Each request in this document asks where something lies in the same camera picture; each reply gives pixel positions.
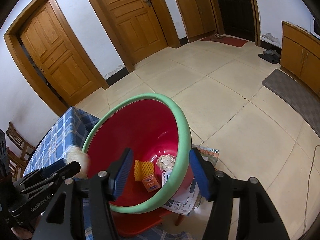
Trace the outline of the orange cardboard box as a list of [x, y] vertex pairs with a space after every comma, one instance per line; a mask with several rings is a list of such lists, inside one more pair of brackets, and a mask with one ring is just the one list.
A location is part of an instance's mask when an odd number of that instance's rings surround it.
[[161, 188], [159, 182], [157, 181], [154, 175], [150, 175], [142, 179], [142, 183], [148, 192], [152, 192]]

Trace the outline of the cream paper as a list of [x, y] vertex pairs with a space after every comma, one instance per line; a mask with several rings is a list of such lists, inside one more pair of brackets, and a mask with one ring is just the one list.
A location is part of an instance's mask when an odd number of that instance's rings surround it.
[[170, 154], [161, 155], [157, 158], [156, 165], [159, 167], [160, 171], [172, 170], [176, 163], [176, 157]]

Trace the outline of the white teal medicine box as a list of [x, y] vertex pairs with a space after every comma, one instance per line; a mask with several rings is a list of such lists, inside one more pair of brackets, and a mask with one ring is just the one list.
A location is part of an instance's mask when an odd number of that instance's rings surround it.
[[165, 183], [168, 181], [171, 173], [172, 173], [172, 170], [167, 170], [162, 173], [162, 186], [164, 186]]

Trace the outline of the cream paper ball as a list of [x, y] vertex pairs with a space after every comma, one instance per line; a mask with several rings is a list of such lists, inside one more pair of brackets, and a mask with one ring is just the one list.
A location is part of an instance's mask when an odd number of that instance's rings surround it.
[[82, 152], [78, 146], [70, 146], [66, 152], [67, 163], [76, 161], [80, 164], [80, 172], [74, 175], [77, 179], [87, 179], [87, 171], [89, 166], [89, 156]]

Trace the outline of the wooden chair near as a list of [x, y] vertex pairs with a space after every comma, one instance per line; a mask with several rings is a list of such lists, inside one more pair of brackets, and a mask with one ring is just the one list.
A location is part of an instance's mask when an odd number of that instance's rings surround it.
[[14, 146], [13, 149], [7, 147], [9, 171], [11, 172], [13, 180], [17, 181], [23, 177], [23, 173], [25, 172], [36, 148], [17, 132], [11, 121], [9, 122], [6, 135], [10, 140], [10, 143]]

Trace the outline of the newspaper under basin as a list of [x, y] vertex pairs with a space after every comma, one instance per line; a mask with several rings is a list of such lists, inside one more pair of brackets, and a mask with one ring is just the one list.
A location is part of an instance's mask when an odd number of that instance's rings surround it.
[[[220, 150], [205, 147], [203, 145], [194, 145], [200, 151], [203, 159], [209, 161], [215, 166], [219, 159]], [[162, 207], [179, 215], [189, 216], [193, 210], [200, 205], [201, 195], [191, 168], [185, 175], [184, 181], [178, 191]]]

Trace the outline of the red basin green rim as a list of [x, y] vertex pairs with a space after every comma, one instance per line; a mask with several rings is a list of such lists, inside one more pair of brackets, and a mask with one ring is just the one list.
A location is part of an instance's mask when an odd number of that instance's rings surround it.
[[118, 213], [146, 213], [180, 196], [193, 181], [189, 166], [191, 133], [180, 107], [169, 97], [145, 93], [131, 97], [110, 110], [90, 131], [83, 145], [89, 156], [88, 178], [119, 159], [126, 148], [133, 159], [156, 163], [160, 155], [176, 158], [169, 179], [156, 191], [148, 192], [130, 171], [123, 194], [110, 204]]

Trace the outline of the blue plaid tablecloth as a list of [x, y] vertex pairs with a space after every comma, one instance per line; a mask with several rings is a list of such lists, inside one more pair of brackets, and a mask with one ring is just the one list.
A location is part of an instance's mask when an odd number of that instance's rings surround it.
[[71, 146], [82, 148], [87, 136], [100, 119], [79, 108], [71, 107], [42, 139], [36, 148], [24, 176], [60, 159], [66, 159]]

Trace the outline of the grey floor mat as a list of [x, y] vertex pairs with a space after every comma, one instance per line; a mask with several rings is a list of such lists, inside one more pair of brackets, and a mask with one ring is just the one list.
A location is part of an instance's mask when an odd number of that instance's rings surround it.
[[319, 99], [279, 69], [268, 75], [262, 84], [299, 113], [319, 136]]

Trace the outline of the left wooden door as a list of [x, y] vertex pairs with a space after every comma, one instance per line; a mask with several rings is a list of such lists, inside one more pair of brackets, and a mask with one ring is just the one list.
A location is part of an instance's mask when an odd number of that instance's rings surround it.
[[99, 88], [49, 2], [41, 4], [27, 19], [20, 38], [49, 84], [69, 106]]

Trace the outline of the red doormat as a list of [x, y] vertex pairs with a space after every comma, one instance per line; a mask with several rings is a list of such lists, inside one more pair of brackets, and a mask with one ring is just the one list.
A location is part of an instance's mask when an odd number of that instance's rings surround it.
[[228, 37], [228, 36], [219, 36], [219, 37], [208, 36], [201, 39], [201, 41], [218, 42], [218, 43], [223, 43], [223, 44], [227, 44], [227, 45], [238, 47], [238, 48], [242, 47], [247, 43], [247, 40], [242, 40], [239, 38]]

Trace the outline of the dark slippers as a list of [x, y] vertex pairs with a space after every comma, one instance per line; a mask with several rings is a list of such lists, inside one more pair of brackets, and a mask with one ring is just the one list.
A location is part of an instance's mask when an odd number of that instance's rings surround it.
[[265, 50], [258, 57], [272, 64], [280, 63], [280, 54], [275, 50]]

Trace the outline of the wooden sideboard cabinet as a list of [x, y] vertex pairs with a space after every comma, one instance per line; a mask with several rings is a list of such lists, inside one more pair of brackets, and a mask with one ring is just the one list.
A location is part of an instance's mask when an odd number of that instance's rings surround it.
[[319, 95], [319, 39], [283, 21], [280, 65]]

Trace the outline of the low wooden cabinet door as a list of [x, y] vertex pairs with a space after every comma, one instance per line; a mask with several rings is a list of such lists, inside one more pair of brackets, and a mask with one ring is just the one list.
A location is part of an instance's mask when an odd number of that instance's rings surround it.
[[176, 0], [176, 3], [190, 43], [217, 31], [210, 0]]

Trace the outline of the black entrance door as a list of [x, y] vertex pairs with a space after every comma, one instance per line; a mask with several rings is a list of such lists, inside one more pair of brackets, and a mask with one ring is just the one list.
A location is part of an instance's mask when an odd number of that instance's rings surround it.
[[227, 35], [255, 41], [251, 0], [218, 0], [223, 28]]

